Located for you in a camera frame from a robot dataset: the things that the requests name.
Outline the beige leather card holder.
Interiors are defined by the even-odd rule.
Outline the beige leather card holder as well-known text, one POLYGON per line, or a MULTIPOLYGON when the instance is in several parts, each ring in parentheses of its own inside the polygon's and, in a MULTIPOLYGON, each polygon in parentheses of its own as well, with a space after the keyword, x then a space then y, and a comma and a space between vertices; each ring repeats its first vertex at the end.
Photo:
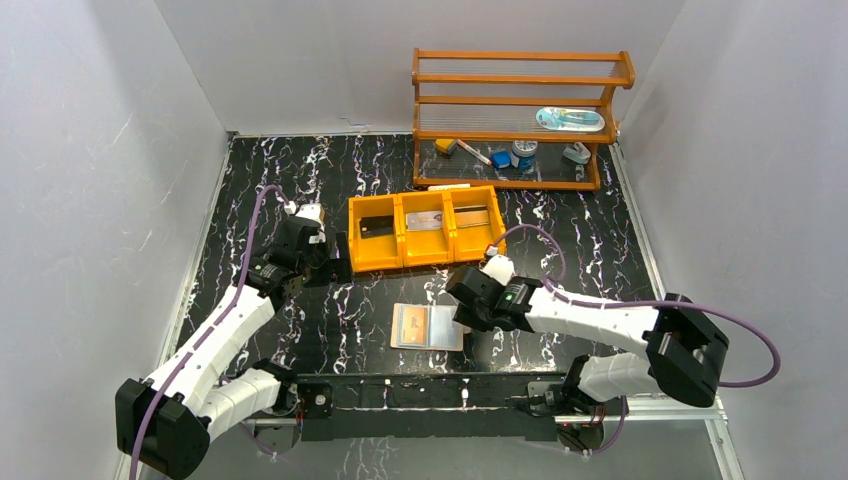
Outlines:
POLYGON ((454 321, 457 307, 395 303, 390 346, 394 349, 458 352, 464 326, 454 321))

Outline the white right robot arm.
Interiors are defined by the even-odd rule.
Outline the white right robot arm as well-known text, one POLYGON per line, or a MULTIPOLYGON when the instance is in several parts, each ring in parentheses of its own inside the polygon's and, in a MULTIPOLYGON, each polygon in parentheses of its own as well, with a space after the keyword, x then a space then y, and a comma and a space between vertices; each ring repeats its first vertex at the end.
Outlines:
POLYGON ((531 394, 532 405, 587 414, 614 398, 653 393, 692 407, 714 403, 729 340, 702 313, 628 306, 473 266, 457 269, 446 290, 458 303, 455 322, 472 330, 556 333, 619 348, 575 358, 563 384, 531 394))

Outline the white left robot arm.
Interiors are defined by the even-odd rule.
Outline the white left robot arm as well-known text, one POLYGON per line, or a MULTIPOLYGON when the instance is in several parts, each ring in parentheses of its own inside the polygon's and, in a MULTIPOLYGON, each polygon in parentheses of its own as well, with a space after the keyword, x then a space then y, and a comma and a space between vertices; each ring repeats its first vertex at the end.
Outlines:
POLYGON ((273 241, 248 250, 238 281, 163 365, 128 379, 115 395, 118 449, 170 479, 189 477, 211 443, 252 415, 302 412, 298 376, 269 359, 234 377, 225 372, 242 346, 303 288, 345 284, 353 270, 346 233, 332 240, 320 221, 285 219, 273 241))

